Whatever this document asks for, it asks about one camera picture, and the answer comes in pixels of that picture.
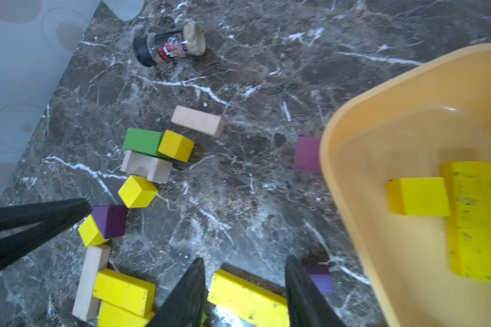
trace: light blue wall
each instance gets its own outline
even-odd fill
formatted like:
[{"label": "light blue wall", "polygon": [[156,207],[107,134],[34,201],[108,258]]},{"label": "light blue wall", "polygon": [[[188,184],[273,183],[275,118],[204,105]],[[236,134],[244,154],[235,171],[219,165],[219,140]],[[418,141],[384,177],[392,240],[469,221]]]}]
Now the light blue wall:
[{"label": "light blue wall", "polygon": [[0,196],[99,3],[0,0]]}]

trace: marble countertop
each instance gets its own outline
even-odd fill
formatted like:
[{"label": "marble countertop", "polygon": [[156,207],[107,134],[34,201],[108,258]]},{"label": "marble countertop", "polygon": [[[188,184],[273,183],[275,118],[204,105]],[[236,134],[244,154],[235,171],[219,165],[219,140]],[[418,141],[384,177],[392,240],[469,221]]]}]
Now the marble countertop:
[{"label": "marble countertop", "polygon": [[[203,57],[134,58],[135,35],[190,20],[206,33]],[[488,42],[491,0],[149,0],[130,23],[101,4],[0,204],[122,204],[125,131],[171,129],[196,148],[149,207],[130,210],[113,267],[155,283],[160,306],[197,257],[208,285],[223,263],[283,285],[286,256],[312,256],[329,262],[327,300],[347,326],[382,325],[324,180],[292,169],[296,138],[320,137],[346,101],[390,78]],[[223,135],[171,124],[176,105],[223,116]],[[88,325],[71,316],[85,250],[75,227],[1,271],[0,326]],[[214,325],[238,324],[217,312]]]}]

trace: purple block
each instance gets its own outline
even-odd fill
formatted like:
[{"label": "purple block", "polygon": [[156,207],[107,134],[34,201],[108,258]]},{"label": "purple block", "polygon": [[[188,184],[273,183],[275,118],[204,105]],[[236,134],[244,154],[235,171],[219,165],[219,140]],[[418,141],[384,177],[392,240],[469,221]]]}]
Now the purple block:
[{"label": "purple block", "polygon": [[104,239],[112,239],[125,234],[126,206],[93,207],[92,218],[95,220]]},{"label": "purple block", "polygon": [[322,173],[320,168],[320,139],[296,139],[295,164],[293,167],[295,170],[305,173]]},{"label": "purple block", "polygon": [[333,293],[333,281],[329,275],[327,265],[309,265],[305,266],[305,269],[316,287],[318,287],[320,293]]}]

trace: yellow block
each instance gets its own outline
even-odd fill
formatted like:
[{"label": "yellow block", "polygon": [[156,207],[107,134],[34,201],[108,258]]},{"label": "yellow block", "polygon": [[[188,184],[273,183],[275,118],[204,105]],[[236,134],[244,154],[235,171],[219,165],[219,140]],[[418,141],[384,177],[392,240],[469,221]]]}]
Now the yellow block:
[{"label": "yellow block", "polygon": [[98,313],[98,327],[145,327],[153,319],[151,311],[144,317],[102,301]]},{"label": "yellow block", "polygon": [[491,283],[491,163],[447,162],[441,171],[452,211],[445,221],[451,270]]},{"label": "yellow block", "polygon": [[140,176],[129,176],[118,195],[128,208],[145,208],[157,195],[158,189],[153,183]]},{"label": "yellow block", "polygon": [[95,246],[100,245],[107,242],[106,239],[102,236],[102,233],[98,229],[95,220],[92,218],[90,214],[87,216],[85,221],[79,227],[80,237],[82,237],[82,241],[84,241],[85,246]]},{"label": "yellow block", "polygon": [[386,184],[392,213],[406,216],[449,216],[442,177],[399,178]]},{"label": "yellow block", "polygon": [[144,317],[153,308],[155,290],[147,281],[104,269],[96,275],[92,295]]},{"label": "yellow block", "polygon": [[158,152],[173,159],[187,162],[195,147],[195,142],[178,133],[166,130]]},{"label": "yellow block", "polygon": [[207,300],[257,327],[289,327],[285,298],[227,271],[215,272]]}]

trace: plastic container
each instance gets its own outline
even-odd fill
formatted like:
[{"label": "plastic container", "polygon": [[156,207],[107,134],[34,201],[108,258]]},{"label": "plastic container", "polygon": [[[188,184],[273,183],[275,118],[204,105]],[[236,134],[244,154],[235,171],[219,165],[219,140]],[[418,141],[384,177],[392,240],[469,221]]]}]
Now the plastic container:
[{"label": "plastic container", "polygon": [[188,56],[202,56],[206,52],[206,38],[200,26],[191,22],[179,30],[135,37],[133,50],[142,65],[151,67]]},{"label": "plastic container", "polygon": [[321,168],[391,327],[490,327],[491,284],[449,268],[441,217],[389,212],[385,183],[491,161],[491,43],[452,52],[347,102]]}]

